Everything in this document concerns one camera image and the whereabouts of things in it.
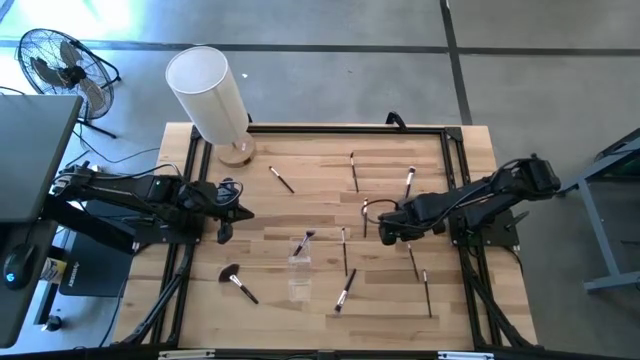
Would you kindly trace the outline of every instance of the wooden table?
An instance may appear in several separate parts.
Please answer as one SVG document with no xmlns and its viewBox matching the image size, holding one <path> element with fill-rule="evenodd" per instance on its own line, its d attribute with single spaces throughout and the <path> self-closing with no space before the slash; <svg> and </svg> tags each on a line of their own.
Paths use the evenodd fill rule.
<svg viewBox="0 0 640 360">
<path fill-rule="evenodd" d="M 190 123 L 167 124 L 159 163 L 184 167 Z M 472 180 L 490 174 L 496 163 L 485 126 L 463 126 Z M 444 192 L 447 185 L 440 140 L 429 135 L 257 134 L 257 155 L 233 169 L 211 159 L 207 180 L 225 177 L 244 183 L 240 202 L 256 218 L 234 224 L 226 245 L 216 243 L 216 224 L 196 248 L 184 312 L 180 347 L 262 349 L 471 349 L 471 332 L 457 251 L 447 234 L 428 234 L 412 243 L 419 269 L 430 274 L 433 318 L 424 286 L 416 281 L 406 245 L 383 246 L 375 225 L 363 237 L 360 208 L 365 197 L 398 199 L 408 167 L 417 168 L 412 194 Z M 355 151 L 360 193 L 355 192 L 349 154 Z M 200 155 L 195 164 L 200 163 Z M 295 189 L 269 171 L 274 166 Z M 197 165 L 193 179 L 198 174 Z M 390 208 L 372 206 L 375 216 Z M 358 273 L 341 317 L 333 307 L 345 284 L 340 231 L 347 229 L 349 267 Z M 290 243 L 307 229 L 312 240 L 308 302 L 290 301 Z M 153 245 L 133 262 L 116 335 L 128 335 L 157 299 L 167 246 Z M 494 296 L 511 322 L 536 341 L 527 295 L 514 257 L 487 248 Z M 239 263 L 239 277 L 260 299 L 254 305 L 233 284 L 217 282 L 218 272 Z M 479 305 L 481 321 L 486 311 Z M 172 318 L 169 306 L 165 324 Z M 483 334 L 488 338 L 485 326 Z"/>
</svg>

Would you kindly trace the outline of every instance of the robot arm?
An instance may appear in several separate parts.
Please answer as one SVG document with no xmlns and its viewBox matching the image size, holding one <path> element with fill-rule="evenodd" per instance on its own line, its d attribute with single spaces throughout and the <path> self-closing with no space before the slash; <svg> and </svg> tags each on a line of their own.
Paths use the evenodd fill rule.
<svg viewBox="0 0 640 360">
<path fill-rule="evenodd" d="M 63 201 L 100 200 L 149 215 L 129 221 L 136 230 L 155 227 L 188 233 L 203 216 L 211 217 L 220 220 L 218 242 L 224 244 L 233 235 L 232 223 L 254 217 L 240 205 L 242 190 L 232 179 L 216 187 L 176 175 L 118 176 L 95 172 L 87 165 L 64 169 L 53 194 Z"/>
<path fill-rule="evenodd" d="M 558 189 L 560 180 L 549 162 L 534 155 L 511 161 L 491 176 L 459 189 L 400 202 L 395 211 L 378 217 L 378 231 L 385 245 L 395 244 L 397 238 L 416 240 L 432 229 L 442 232 L 443 221 L 452 211 L 459 214 L 466 229 L 475 231 L 520 201 L 549 199 Z"/>
</svg>

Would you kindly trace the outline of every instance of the electric fan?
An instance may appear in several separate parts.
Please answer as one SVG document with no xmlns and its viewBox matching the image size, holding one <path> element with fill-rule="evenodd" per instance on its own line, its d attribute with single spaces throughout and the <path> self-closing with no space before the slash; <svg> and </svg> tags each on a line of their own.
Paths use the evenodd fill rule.
<svg viewBox="0 0 640 360">
<path fill-rule="evenodd" d="M 118 69 L 73 37 L 56 30 L 30 30 L 20 39 L 17 58 L 38 93 L 81 96 L 85 120 L 100 118 L 111 108 L 113 83 L 121 80 Z M 103 64 L 116 72 L 115 79 Z"/>
</svg>

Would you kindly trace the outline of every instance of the fan blade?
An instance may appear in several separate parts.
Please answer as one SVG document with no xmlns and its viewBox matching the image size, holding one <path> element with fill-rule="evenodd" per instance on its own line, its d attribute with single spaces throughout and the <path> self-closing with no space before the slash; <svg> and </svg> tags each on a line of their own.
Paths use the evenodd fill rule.
<svg viewBox="0 0 640 360">
<path fill-rule="evenodd" d="M 74 67 L 78 61 L 82 60 L 82 55 L 67 41 L 60 43 L 60 57 L 67 67 Z"/>
<path fill-rule="evenodd" d="M 31 67 L 35 70 L 40 79 L 47 84 L 51 86 L 64 86 L 64 81 L 60 79 L 58 72 L 51 69 L 44 60 L 40 58 L 31 58 Z"/>
<path fill-rule="evenodd" d="M 105 105 L 104 95 L 102 94 L 102 89 L 88 78 L 80 80 L 80 87 L 82 91 L 87 95 L 87 99 L 89 100 L 89 106 L 91 107 L 91 112 L 102 109 Z"/>
</svg>

